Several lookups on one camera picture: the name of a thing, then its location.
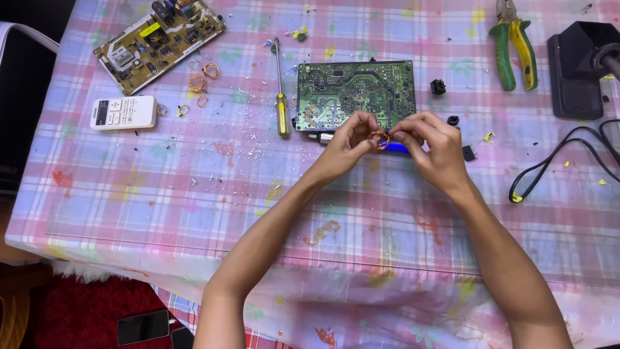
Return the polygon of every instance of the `barcode sticker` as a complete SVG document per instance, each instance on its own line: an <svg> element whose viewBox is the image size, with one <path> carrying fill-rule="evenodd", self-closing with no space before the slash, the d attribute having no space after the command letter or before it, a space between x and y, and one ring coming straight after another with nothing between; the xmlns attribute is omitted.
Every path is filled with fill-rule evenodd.
<svg viewBox="0 0 620 349"><path fill-rule="evenodd" d="M188 48L187 50L183 51L183 56L186 56L186 55L190 54L192 51L194 51L195 49L200 47L200 45L202 45L202 44L203 44L202 40L196 41L196 43L193 44L190 48Z"/></svg>

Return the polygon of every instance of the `red rug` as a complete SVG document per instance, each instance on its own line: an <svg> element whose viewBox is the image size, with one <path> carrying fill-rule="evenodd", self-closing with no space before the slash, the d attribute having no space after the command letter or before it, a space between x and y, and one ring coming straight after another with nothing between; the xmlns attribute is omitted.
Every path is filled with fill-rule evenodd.
<svg viewBox="0 0 620 349"><path fill-rule="evenodd" d="M32 289L30 318L20 348L119 348L117 322L166 307L142 281L112 277L79 284L75 277L55 276L51 284ZM174 330L182 325L171 325ZM127 345L127 349L172 349L170 336Z"/></svg>

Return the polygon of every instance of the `circuit board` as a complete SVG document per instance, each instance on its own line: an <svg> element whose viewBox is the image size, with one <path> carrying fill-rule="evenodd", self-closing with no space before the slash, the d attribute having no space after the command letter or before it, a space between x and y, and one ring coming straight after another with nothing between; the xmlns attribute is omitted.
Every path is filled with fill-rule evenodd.
<svg viewBox="0 0 620 349"><path fill-rule="evenodd" d="M304 63L298 66L298 131L328 131L357 110L373 113L389 130L415 114L411 61Z"/></svg>
<svg viewBox="0 0 620 349"><path fill-rule="evenodd" d="M226 29L203 0L163 0L93 54L131 96Z"/></svg>

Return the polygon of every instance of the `black cable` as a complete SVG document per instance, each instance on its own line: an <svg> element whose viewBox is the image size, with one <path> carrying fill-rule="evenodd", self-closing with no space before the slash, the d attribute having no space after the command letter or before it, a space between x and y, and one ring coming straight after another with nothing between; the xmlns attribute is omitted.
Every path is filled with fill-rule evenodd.
<svg viewBox="0 0 620 349"><path fill-rule="evenodd" d="M570 135L572 135L573 132L575 132L575 131L578 131L578 130L588 130L588 131L590 131L609 150L609 152L611 153L611 156L613 156L613 158L614 158L614 160L616 160L616 163L618 164L618 166L620 166L620 153L618 153L614 149L614 147L612 146L611 142L607 138L607 135L605 134L605 130L603 130L603 126L605 126L606 124L608 124L610 122L620 122L620 119L607 120L607 121L603 122L601 125L599 125L598 132L596 130L594 130L594 129L591 129L591 128L585 127L585 126L579 126L579 127L576 127L574 129L572 129L569 132L569 134L567 134L566 137L564 137L564 139L560 142L560 144L557 145L556 149L551 153L551 155L549 155L545 160L543 160L539 164L534 165L534 166L528 168L527 170L521 172L516 177L515 181L512 183L512 186L510 187L510 192L508 193L508 200L510 200L510 202L515 203L515 204L517 202L520 202L521 200L516 201L516 198L513 196L513 193L515 192L516 185L519 183L519 181L521 181L521 178L524 175L526 175L528 172L530 172L532 170L535 170L536 168L539 168L540 166L542 166L540 172L536 175L536 178L534 178L534 181L532 181L532 183L529 185L529 187L527 189L525 189L525 192L521 195L521 197L523 199L525 199L529 195L529 193L532 191L532 189L534 189L534 187L538 184L538 181L541 179L543 173L545 172L545 170L547 169L547 167L551 163L551 160L553 160L553 157L557 154L557 152L559 152L560 149L562 149L563 146L565 146L568 143L573 142L573 141L581 142L586 147L588 147L588 149L592 152L592 155L594 155L594 157L598 161L599 165L601 165L601 167L605 170L605 172L607 172L607 174L609 174L613 179L615 179L617 182L620 183L620 178L616 177L616 175L614 175L609 170L609 168L607 168L607 166L605 166L605 164L603 163L603 160L601 160L601 158L598 156L598 153L596 152L596 150L594 149L592 144L588 143L586 140L584 140L582 138L571 138L571 139L568 139L570 137Z"/></svg>

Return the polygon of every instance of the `white remote control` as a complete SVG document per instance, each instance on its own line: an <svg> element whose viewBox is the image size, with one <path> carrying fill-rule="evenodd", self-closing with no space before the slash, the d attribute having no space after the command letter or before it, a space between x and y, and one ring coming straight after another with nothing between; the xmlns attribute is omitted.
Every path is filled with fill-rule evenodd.
<svg viewBox="0 0 620 349"><path fill-rule="evenodd" d="M155 126L157 101L153 96L100 98L92 105L95 130L140 129Z"/></svg>

